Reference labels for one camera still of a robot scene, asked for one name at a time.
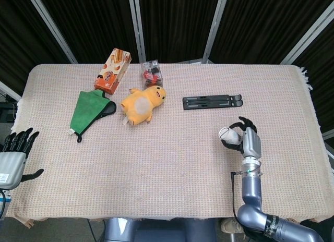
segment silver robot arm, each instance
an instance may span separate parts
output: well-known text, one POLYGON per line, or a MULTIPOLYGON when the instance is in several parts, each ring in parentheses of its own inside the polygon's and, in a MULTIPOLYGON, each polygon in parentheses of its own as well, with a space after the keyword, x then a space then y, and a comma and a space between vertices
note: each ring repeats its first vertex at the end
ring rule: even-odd
POLYGON ((244 118, 241 120, 245 122, 245 125, 242 123, 237 125, 244 130, 241 144, 231 147, 222 140, 226 147, 240 151, 244 157, 242 170, 233 172, 235 175, 242 175, 242 198, 245 204, 237 212, 239 222, 251 231, 260 231, 265 236, 280 242, 323 242, 319 234, 308 227, 263 213, 261 162, 258 161, 261 158, 261 140, 253 123, 248 119, 248 124, 244 118))

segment clear plastic box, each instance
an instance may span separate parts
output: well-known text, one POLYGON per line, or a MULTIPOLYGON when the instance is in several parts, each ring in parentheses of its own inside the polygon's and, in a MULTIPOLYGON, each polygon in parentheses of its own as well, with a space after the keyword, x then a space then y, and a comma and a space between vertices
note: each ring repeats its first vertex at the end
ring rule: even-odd
POLYGON ((145 63, 140 63, 140 65, 145 87, 162 87, 162 75, 158 61, 151 60, 145 63))

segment robot finger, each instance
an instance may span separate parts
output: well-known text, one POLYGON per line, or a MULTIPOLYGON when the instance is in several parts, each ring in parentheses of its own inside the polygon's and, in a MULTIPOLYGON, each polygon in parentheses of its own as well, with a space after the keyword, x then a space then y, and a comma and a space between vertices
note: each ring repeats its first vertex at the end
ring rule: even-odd
POLYGON ((22 175, 22 179, 21 182, 27 181, 27 180, 32 180, 35 178, 38 178, 39 176, 41 176, 41 174, 44 172, 44 169, 39 169, 37 172, 33 173, 33 174, 26 174, 26 175, 22 175))
POLYGON ((11 146, 11 142, 13 141, 14 137, 16 135, 16 132, 13 132, 12 134, 8 135, 5 139, 5 144, 2 149, 2 152, 7 152, 11 146))
POLYGON ((225 140, 221 140, 221 142, 226 148, 241 152, 241 144, 228 144, 225 140))
POLYGON ((20 132, 18 135, 15 136, 15 138, 13 139, 11 146, 9 148, 9 152, 13 152, 16 151, 17 145, 20 141, 21 136, 25 134, 25 131, 20 132))
POLYGON ((242 131, 245 131, 246 130, 246 127, 243 123, 241 122, 237 122, 237 123, 234 123, 232 125, 229 126, 231 129, 235 128, 235 127, 239 127, 242 131))
POLYGON ((249 120, 248 118, 245 118, 245 117, 241 117, 241 116, 239 117, 239 119, 242 120, 245 123, 245 127, 250 127, 251 129, 253 129, 257 133, 256 126, 253 124, 253 122, 251 120, 249 120))
POLYGON ((21 136, 19 144, 17 146, 16 151, 18 152, 22 152, 26 143, 27 143, 27 139, 30 135, 30 133, 32 132, 32 128, 29 128, 28 130, 25 131, 25 133, 21 136))
POLYGON ((24 152, 24 153, 27 155, 26 157, 28 157, 29 152, 30 152, 30 150, 31 150, 31 148, 32 148, 33 142, 35 141, 35 139, 36 139, 36 137, 38 136, 38 134, 40 134, 39 131, 34 132, 34 133, 30 136, 30 138, 28 139, 28 141, 27 141, 25 147, 23 148, 22 152, 24 152))

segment cable connector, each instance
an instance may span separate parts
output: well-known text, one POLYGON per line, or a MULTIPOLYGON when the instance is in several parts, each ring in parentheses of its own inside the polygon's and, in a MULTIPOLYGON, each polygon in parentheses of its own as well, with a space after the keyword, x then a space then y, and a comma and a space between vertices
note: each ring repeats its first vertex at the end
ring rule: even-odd
POLYGON ((231 182, 234 183, 234 176, 236 175, 236 172, 231 172, 231 182))
POLYGON ((239 171, 239 172, 231 172, 231 182, 234 183, 234 176, 235 175, 242 175, 243 172, 239 171))

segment plush toy face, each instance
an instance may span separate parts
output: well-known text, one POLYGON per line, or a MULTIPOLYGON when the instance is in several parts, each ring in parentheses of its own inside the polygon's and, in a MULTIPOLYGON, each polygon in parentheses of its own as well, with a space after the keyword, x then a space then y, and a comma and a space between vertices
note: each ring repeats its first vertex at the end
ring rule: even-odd
POLYGON ((160 86, 149 87, 145 92, 155 107, 161 105, 165 101, 166 91, 160 86))

